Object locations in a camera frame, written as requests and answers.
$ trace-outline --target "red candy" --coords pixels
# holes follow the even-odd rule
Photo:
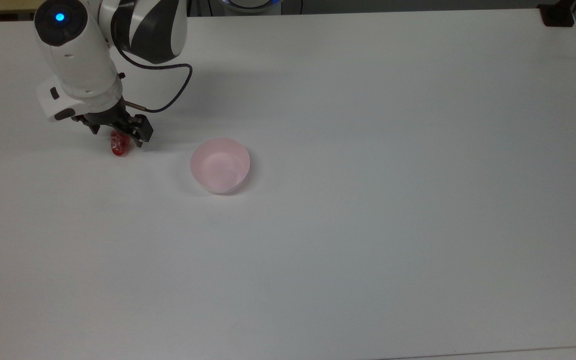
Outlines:
[[[119,132],[117,130],[112,130],[110,132],[110,149],[112,153],[117,155],[117,157],[123,157],[130,150],[130,136]]]

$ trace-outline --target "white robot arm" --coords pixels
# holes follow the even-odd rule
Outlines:
[[[36,89],[48,120],[70,117],[94,134],[108,125],[138,147],[148,142],[153,128],[146,116],[126,111],[131,103],[123,101],[123,74],[117,73],[109,48],[116,46],[124,56],[130,53],[153,64],[167,62],[185,45],[186,20],[185,0],[46,0],[34,16],[34,26],[41,53],[54,73]],[[188,64],[164,66],[178,67],[188,68],[189,74],[173,101],[192,75]]]

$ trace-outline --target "table surface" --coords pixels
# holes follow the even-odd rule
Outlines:
[[[576,347],[576,27],[535,9],[189,19],[151,142],[48,123],[0,23],[0,360]],[[112,53],[126,100],[183,70]],[[207,193],[190,155],[247,146]]]

